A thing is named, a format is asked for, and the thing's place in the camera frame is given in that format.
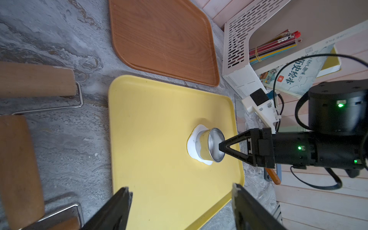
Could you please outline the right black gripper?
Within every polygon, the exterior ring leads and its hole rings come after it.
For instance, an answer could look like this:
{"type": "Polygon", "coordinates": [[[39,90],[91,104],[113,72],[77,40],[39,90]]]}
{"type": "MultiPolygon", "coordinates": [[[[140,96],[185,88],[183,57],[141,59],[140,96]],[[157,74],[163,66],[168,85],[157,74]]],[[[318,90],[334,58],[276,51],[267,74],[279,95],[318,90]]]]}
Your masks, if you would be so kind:
{"type": "Polygon", "coordinates": [[[221,142],[221,152],[253,167],[285,164],[344,170],[364,169],[368,148],[362,136],[334,136],[317,132],[271,133],[270,128],[250,129],[221,142]]]}

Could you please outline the yellow plastic tray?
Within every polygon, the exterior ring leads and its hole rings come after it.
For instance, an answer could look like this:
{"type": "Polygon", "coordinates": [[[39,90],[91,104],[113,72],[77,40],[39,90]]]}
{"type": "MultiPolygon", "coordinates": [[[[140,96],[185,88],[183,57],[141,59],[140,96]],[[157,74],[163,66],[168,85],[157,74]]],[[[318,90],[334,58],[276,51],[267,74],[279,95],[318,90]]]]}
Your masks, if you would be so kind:
{"type": "Polygon", "coordinates": [[[229,97],[132,75],[109,87],[113,191],[133,194],[129,230],[198,230],[244,184],[242,162],[206,165],[187,152],[197,125],[238,131],[229,97]]]}

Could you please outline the wooden dough roller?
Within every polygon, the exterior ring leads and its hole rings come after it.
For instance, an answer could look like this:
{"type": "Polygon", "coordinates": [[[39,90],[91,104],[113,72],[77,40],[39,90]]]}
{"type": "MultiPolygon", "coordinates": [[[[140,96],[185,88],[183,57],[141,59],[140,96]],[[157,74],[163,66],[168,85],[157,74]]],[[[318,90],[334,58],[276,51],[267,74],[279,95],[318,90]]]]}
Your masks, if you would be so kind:
{"type": "MultiPolygon", "coordinates": [[[[1,62],[1,98],[76,94],[80,108],[84,104],[81,86],[72,69],[1,62]]],[[[1,201],[12,230],[27,227],[45,214],[41,179],[25,115],[55,110],[60,107],[1,116],[1,201]]]]}

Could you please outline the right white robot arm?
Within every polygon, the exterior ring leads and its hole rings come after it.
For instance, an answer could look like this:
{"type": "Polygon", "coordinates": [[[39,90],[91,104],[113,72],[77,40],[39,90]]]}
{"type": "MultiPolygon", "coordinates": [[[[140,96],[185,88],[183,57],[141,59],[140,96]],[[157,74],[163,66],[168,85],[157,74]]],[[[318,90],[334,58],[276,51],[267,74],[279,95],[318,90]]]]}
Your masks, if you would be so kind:
{"type": "Polygon", "coordinates": [[[345,170],[355,178],[368,158],[368,81],[341,80],[315,85],[298,101],[308,104],[303,132],[250,129],[219,144],[219,150],[252,166],[276,164],[345,170]]]}

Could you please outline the clear glass bowl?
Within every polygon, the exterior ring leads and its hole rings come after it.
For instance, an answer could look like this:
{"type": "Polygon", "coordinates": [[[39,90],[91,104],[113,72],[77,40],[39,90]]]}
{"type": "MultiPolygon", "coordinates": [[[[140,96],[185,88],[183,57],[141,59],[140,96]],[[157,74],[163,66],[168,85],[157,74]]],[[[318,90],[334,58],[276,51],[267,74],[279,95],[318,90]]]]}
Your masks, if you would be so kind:
{"type": "Polygon", "coordinates": [[[225,153],[219,149],[219,144],[225,141],[223,133],[218,128],[200,131],[195,140],[198,156],[202,160],[220,163],[225,153]]]}

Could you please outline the metal dough scraper wooden handle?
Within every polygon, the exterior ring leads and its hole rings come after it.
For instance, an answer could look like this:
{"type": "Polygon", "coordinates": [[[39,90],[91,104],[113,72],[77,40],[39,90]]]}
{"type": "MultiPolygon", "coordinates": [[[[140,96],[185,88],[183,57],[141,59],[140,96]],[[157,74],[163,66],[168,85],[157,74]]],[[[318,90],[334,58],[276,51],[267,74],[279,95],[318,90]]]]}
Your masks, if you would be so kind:
{"type": "Polygon", "coordinates": [[[274,184],[276,184],[276,185],[281,184],[281,179],[279,178],[279,176],[277,175],[277,173],[275,172],[274,169],[265,168],[265,171],[268,173],[268,175],[270,176],[270,178],[274,182],[274,184]]]}

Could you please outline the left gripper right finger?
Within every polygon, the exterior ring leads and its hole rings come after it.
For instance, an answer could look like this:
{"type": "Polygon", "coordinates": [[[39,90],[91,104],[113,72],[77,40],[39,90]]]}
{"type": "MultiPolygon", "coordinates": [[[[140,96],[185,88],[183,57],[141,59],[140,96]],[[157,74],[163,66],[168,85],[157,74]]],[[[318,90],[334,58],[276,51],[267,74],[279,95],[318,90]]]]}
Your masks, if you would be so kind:
{"type": "Polygon", "coordinates": [[[232,209],[238,230],[286,230],[240,184],[232,185],[232,209]]]}

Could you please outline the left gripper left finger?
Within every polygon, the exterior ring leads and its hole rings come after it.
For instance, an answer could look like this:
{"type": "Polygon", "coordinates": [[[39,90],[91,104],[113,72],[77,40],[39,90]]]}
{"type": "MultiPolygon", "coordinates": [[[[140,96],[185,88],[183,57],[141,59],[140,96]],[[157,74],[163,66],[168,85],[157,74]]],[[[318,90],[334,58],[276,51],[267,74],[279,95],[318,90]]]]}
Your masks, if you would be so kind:
{"type": "Polygon", "coordinates": [[[106,204],[81,228],[82,230],[125,230],[133,193],[120,188],[106,204]]]}

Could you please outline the white dough piece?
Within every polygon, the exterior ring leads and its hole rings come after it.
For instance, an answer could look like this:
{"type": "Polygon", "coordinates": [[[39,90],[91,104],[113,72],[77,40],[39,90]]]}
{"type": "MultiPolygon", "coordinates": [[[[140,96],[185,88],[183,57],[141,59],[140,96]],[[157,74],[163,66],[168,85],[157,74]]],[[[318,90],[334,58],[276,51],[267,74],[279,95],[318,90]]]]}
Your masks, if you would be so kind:
{"type": "Polygon", "coordinates": [[[209,160],[203,160],[200,155],[197,153],[197,150],[196,150],[196,138],[198,136],[198,134],[201,132],[201,131],[206,131],[208,130],[208,128],[206,128],[204,125],[197,125],[191,135],[189,136],[189,139],[187,141],[187,145],[186,145],[186,149],[187,149],[187,152],[189,154],[189,156],[201,163],[204,163],[206,165],[212,165],[213,161],[209,161],[209,160]]]}

